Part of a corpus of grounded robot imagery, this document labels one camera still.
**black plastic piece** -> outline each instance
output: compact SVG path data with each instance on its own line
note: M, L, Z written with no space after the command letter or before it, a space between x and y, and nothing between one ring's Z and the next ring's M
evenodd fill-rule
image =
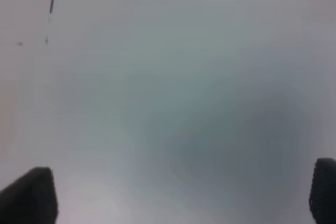
M57 214L50 168L34 168L0 192L0 224L54 224Z
M316 161L309 207L316 224L336 223L335 160L320 158Z

